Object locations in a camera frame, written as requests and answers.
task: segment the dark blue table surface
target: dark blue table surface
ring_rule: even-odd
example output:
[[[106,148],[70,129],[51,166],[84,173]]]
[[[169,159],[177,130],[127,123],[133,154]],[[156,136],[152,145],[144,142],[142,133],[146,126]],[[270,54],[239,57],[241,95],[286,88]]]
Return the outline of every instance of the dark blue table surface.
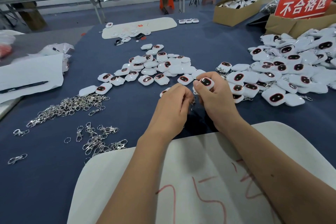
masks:
[[[253,61],[248,47],[260,45],[259,28],[246,26],[248,21],[235,27],[212,22],[213,11],[170,15],[174,19],[198,18],[198,24],[153,32],[138,43],[133,39],[121,46],[114,46],[115,39],[102,39],[98,32],[103,25],[93,27],[75,46],[70,69],[64,76],[61,87],[25,97],[0,122],[0,212],[1,223],[66,223],[73,191],[87,157],[82,146],[88,140],[85,133],[82,142],[76,142],[80,125],[91,122],[94,127],[118,127],[120,131],[109,135],[107,144],[128,140],[128,147],[136,146],[138,138],[147,128],[159,94],[177,82],[170,78],[169,85],[153,83],[141,85],[137,80],[113,86],[106,94],[111,99],[93,116],[78,111],[73,116],[48,120],[30,129],[23,137],[15,137],[17,128],[25,125],[46,107],[59,104],[62,99],[78,94],[90,85],[99,86],[98,75],[114,73],[128,59],[143,55],[143,44],[163,44],[163,51],[185,55],[197,69],[214,71],[223,61],[234,64]],[[313,98],[298,107],[270,106],[257,95],[253,101],[237,105],[239,113],[250,124],[264,121],[279,121],[301,133],[317,150],[336,167],[336,91],[327,94],[308,94]],[[184,130],[177,138],[216,131],[197,102],[194,112],[188,116]],[[72,137],[68,144],[66,137]],[[15,165],[7,165],[10,158],[27,153],[28,157]]]

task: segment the pen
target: pen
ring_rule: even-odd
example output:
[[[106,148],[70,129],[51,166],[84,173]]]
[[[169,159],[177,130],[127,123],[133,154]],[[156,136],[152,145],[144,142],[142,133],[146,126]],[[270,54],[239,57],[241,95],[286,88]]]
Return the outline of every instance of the pen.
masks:
[[[49,82],[49,81],[35,82],[35,83],[32,83],[32,84],[27,84],[27,85],[23,85],[23,86],[19,86],[19,87],[0,90],[0,94],[8,93],[8,92],[15,91],[15,90],[21,90],[21,89],[25,89],[25,88],[30,88],[30,87],[34,87],[34,86],[39,86],[39,85],[45,84],[47,82]]]

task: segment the person's right arm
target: person's right arm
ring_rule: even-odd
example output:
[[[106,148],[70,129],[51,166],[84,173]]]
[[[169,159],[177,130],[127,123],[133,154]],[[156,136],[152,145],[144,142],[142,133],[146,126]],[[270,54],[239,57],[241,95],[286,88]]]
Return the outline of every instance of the person's right arm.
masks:
[[[194,88],[214,125],[236,147],[286,224],[336,223],[336,190],[289,158],[239,115],[228,83],[216,72],[197,77],[215,82]]]

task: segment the person's right hand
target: person's right hand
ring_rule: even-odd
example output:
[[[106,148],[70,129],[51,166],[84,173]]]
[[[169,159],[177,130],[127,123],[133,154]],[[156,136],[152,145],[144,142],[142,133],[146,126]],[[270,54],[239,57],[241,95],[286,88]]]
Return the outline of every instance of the person's right hand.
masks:
[[[208,90],[199,82],[204,77],[214,81],[215,85],[211,90]],[[229,84],[218,73],[200,74],[197,76],[197,80],[194,81],[194,88],[200,96],[200,103],[204,105],[207,114],[218,131],[225,133],[226,127],[229,126],[229,121],[241,119],[233,101]]]

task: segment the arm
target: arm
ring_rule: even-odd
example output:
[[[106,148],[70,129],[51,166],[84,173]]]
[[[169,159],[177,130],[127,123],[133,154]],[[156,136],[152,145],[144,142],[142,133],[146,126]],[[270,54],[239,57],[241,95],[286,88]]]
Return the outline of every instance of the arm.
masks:
[[[194,88],[216,128],[236,147],[286,224],[336,223],[336,190],[309,173],[239,115],[228,83],[217,73],[212,92],[200,82]]]
[[[172,86],[159,100],[152,120],[96,224],[155,222],[159,174],[170,141],[187,121],[191,91]]]

